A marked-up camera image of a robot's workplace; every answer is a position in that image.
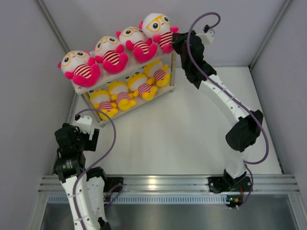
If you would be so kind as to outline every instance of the striped shirt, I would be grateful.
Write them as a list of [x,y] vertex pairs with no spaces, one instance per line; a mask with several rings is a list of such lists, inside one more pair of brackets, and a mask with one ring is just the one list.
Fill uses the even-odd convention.
[[119,52],[115,50],[109,50],[104,55],[104,61],[110,61],[113,65],[117,65],[119,63]]
[[110,102],[101,102],[99,103],[98,107],[99,110],[106,109],[108,112],[110,112],[112,108],[113,107]]
[[158,42],[159,46],[162,48],[167,44],[171,44],[173,41],[173,32],[169,31],[161,35],[161,40]]
[[144,41],[138,41],[134,44],[134,47],[132,50],[134,50],[136,47],[140,47],[144,54],[148,54],[149,52],[149,45],[147,45]]
[[82,64],[77,66],[77,68],[73,71],[74,75],[81,75],[83,77],[90,78],[91,75],[91,66],[88,64]]
[[142,96],[143,93],[150,92],[151,89],[151,85],[144,83],[138,87],[139,95]]
[[117,98],[115,100],[116,104],[118,104],[122,99],[127,99],[128,101],[130,101],[130,97],[126,92],[120,92],[119,94],[117,94]]
[[163,70],[161,70],[161,69],[158,69],[158,70],[153,74],[154,80],[155,80],[155,81],[163,80],[165,74],[166,74],[165,71],[163,71]]

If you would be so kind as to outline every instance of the shelf leg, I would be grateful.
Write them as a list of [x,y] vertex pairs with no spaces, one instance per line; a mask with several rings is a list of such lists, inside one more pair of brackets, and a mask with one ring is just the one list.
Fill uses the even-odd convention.
[[[84,100],[85,104],[87,105],[87,107],[91,108],[91,109],[94,109],[94,106],[93,104],[91,103],[90,101],[90,95],[88,94],[88,92],[85,92],[83,94],[81,94],[81,97],[82,99]],[[93,112],[93,116],[95,118],[95,120],[100,123],[101,122],[101,119],[100,117],[98,116],[98,113],[95,112],[95,111],[92,111]]]
[[172,53],[172,63],[171,63],[171,81],[169,82],[170,86],[175,86],[176,58],[177,58],[177,55],[175,52],[173,52]]

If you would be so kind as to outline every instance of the white tabletop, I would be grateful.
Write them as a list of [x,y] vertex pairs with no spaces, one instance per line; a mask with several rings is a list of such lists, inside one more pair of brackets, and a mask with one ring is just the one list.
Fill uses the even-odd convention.
[[[261,109],[247,67],[215,68],[229,90],[252,110]],[[76,112],[86,108],[79,98]],[[98,165],[107,174],[222,174],[233,150],[227,145],[228,121],[206,95],[176,70],[176,88],[114,120],[117,140],[111,153]],[[265,121],[270,153],[254,174],[281,174]],[[86,166],[100,158],[112,143],[110,123],[101,128],[96,152],[86,152]],[[261,135],[248,160],[257,161],[265,152]]]

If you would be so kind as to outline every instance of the gray wall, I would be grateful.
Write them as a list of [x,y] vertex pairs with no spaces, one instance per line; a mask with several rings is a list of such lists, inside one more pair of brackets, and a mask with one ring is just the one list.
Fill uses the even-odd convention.
[[307,203],[307,1],[295,0],[253,75],[286,171]]
[[0,229],[24,230],[72,89],[57,68],[64,53],[33,0],[2,1],[0,31]]
[[[213,65],[250,64],[284,0],[44,0],[70,49],[93,50],[105,35],[138,26],[152,12],[166,14],[172,25],[187,32],[201,14],[216,11],[222,16],[217,37],[207,47]],[[211,16],[195,27],[202,32]]]

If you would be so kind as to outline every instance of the stuffed doll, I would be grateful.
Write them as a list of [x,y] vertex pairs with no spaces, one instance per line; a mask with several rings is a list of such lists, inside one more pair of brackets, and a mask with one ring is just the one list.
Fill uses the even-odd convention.
[[165,54],[173,51],[173,33],[178,33],[178,27],[170,27],[169,19],[161,13],[151,13],[142,22],[139,28],[157,42]]
[[137,97],[140,95],[146,101],[153,99],[158,91],[158,87],[151,86],[152,84],[152,79],[148,79],[142,73],[136,73],[127,80],[128,88],[133,91],[133,96]]
[[82,87],[91,87],[100,78],[100,67],[87,51],[76,50],[69,52],[58,64],[58,67],[66,78]]
[[128,27],[122,32],[117,31],[116,36],[127,49],[132,50],[134,58],[139,63],[152,59],[157,52],[157,45],[136,27]]
[[111,99],[116,102],[116,105],[121,111],[129,110],[136,105],[136,101],[132,100],[133,94],[128,94],[129,89],[126,83],[119,80],[115,82],[108,82],[107,90],[111,95]]
[[[111,97],[106,90],[93,91],[90,95],[90,101],[95,109],[101,110],[111,118],[118,113],[116,109],[117,105],[111,102]],[[107,117],[101,113],[99,113],[99,116],[103,120],[108,120]]]
[[166,73],[167,69],[168,65],[163,65],[161,60],[157,60],[144,66],[144,73],[148,78],[153,78],[158,87],[164,87],[171,79],[171,75]]
[[95,60],[111,74],[123,71],[128,62],[128,55],[120,41],[111,36],[104,36],[94,48]]

